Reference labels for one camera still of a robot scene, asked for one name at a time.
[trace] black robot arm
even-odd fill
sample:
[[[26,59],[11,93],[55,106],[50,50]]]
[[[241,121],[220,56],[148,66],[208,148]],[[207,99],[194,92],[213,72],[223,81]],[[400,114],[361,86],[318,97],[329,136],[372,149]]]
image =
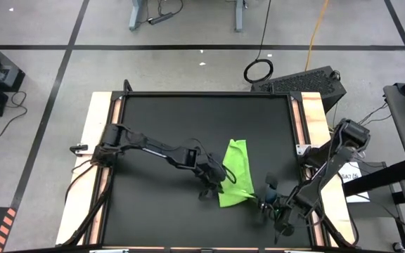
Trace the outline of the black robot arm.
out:
[[[308,148],[301,156],[301,165],[318,168],[311,179],[296,186],[288,197],[276,197],[273,206],[279,209],[274,228],[284,235],[292,235],[299,216],[308,218],[315,211],[338,245],[350,246],[324,216],[319,202],[321,189],[354,154],[366,148],[369,130],[350,119],[343,119],[335,128],[334,136],[320,148]]]
[[[191,170],[206,186],[206,189],[222,193],[221,182],[226,177],[235,183],[235,176],[227,176],[222,159],[214,154],[202,154],[199,147],[172,147],[160,141],[132,131],[122,124],[107,124],[99,145],[95,147],[92,164],[111,167],[116,156],[130,149],[143,150],[164,158],[177,169]]]

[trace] green towel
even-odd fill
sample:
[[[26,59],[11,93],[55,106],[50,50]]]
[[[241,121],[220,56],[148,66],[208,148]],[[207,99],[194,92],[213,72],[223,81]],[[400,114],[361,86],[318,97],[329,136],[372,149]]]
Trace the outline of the green towel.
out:
[[[248,197],[254,197],[251,195],[254,193],[254,188],[252,187],[245,140],[229,142],[223,165],[234,173],[237,183],[233,184],[228,179],[221,182],[224,193],[218,194],[219,206],[230,207],[245,201]]]

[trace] black table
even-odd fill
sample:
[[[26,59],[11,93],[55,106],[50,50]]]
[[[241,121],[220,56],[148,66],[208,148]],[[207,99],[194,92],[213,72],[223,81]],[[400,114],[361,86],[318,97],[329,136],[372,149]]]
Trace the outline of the black table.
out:
[[[405,97],[400,94],[397,86],[386,86],[384,88],[385,97],[388,102],[390,112],[397,127],[399,137],[405,150]],[[362,193],[377,187],[387,186],[405,180],[405,160],[393,164],[386,169],[376,173],[362,176],[358,180],[353,180],[345,184],[345,195],[350,196]]]
[[[278,175],[278,191],[289,194],[302,180],[289,96],[249,94],[132,96],[123,106],[122,123],[170,145],[197,138],[220,155],[230,139],[244,139],[256,193],[271,171]],[[301,248],[313,242],[312,229],[304,227],[275,245],[273,222],[263,222],[254,204],[220,208],[216,199],[199,201],[199,180],[159,157],[133,150],[118,160],[104,245]],[[304,225],[301,220],[298,226]]]

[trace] metal frame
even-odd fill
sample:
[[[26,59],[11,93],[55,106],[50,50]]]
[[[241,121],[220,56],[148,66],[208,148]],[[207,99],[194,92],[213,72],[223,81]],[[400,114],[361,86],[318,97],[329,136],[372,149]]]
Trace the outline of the metal frame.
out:
[[[139,26],[141,8],[144,2],[144,0],[132,0],[131,17],[129,19],[129,29],[131,31],[134,31]],[[236,0],[236,32],[243,31],[243,8],[245,8],[245,0]]]
[[[120,98],[122,97],[122,104],[121,104],[121,108],[120,108],[120,113],[118,115],[118,119],[120,122],[122,122],[122,116],[123,116],[123,111],[124,111],[124,107],[126,105],[126,100],[129,99],[129,97],[151,97],[151,96],[155,96],[155,97],[173,97],[173,96],[187,96],[187,97],[237,97],[237,98],[282,98],[282,97],[286,97],[288,99],[288,109],[289,109],[289,116],[290,116],[290,121],[291,121],[291,125],[292,125],[292,131],[293,131],[293,136],[294,136],[294,142],[295,145],[299,144],[299,141],[297,139],[297,128],[295,126],[295,115],[293,112],[293,107],[292,107],[292,98],[291,95],[287,92],[283,92],[283,93],[267,93],[267,92],[156,92],[156,91],[147,91],[147,92],[129,92],[128,94],[126,94],[123,91],[113,91],[112,93],[112,101],[110,104],[110,112],[113,112],[113,107],[115,106],[115,99],[116,98]],[[298,106],[299,108],[302,108],[302,102],[298,101]],[[111,121],[113,117],[112,113],[109,113],[108,115],[108,122]],[[306,122],[301,122],[302,123],[302,128],[303,131],[308,131],[307,129],[307,124]],[[301,181],[304,178],[305,174],[303,173],[303,171],[301,171],[300,173],[300,177],[301,177]],[[101,219],[101,223],[100,223],[100,228],[99,228],[99,234],[98,234],[98,244],[103,244],[104,241],[104,235],[105,235],[105,227],[107,224],[107,215],[108,215],[108,209],[109,209],[109,205],[108,202],[103,206],[103,213],[102,213],[102,219]],[[312,220],[312,218],[309,218],[309,222],[313,223],[314,221]],[[308,233],[309,233],[309,240],[310,243],[313,246],[316,245],[316,238],[315,238],[315,231],[314,231],[314,227],[313,226],[308,226],[307,228]],[[323,232],[323,240],[324,243],[328,243],[329,239],[328,236],[326,235],[326,230],[325,228],[322,226],[322,232]]]

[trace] black keyboard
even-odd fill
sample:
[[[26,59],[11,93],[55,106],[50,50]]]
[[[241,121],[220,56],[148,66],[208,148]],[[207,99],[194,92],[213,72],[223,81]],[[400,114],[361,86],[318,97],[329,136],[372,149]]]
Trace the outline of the black keyboard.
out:
[[[334,92],[333,80],[324,71],[299,74],[286,79],[272,79],[259,86],[260,91],[269,91],[274,85],[275,91],[318,91],[321,95]]]

